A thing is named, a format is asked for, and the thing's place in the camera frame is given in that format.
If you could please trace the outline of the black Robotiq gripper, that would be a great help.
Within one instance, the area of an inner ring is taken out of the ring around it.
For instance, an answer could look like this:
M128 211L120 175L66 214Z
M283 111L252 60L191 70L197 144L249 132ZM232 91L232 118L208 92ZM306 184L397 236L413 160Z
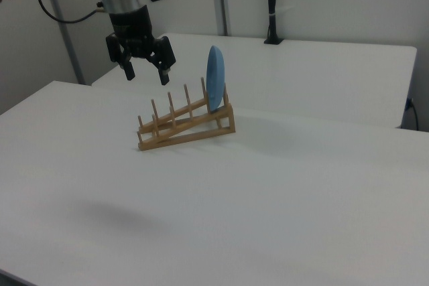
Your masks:
M145 58L158 69L161 84L167 85L176 57L167 36L155 39L152 35L147 5L129 13L110 13L109 18L113 26L113 33L106 37L109 57L118 63L127 80L135 78L131 57Z

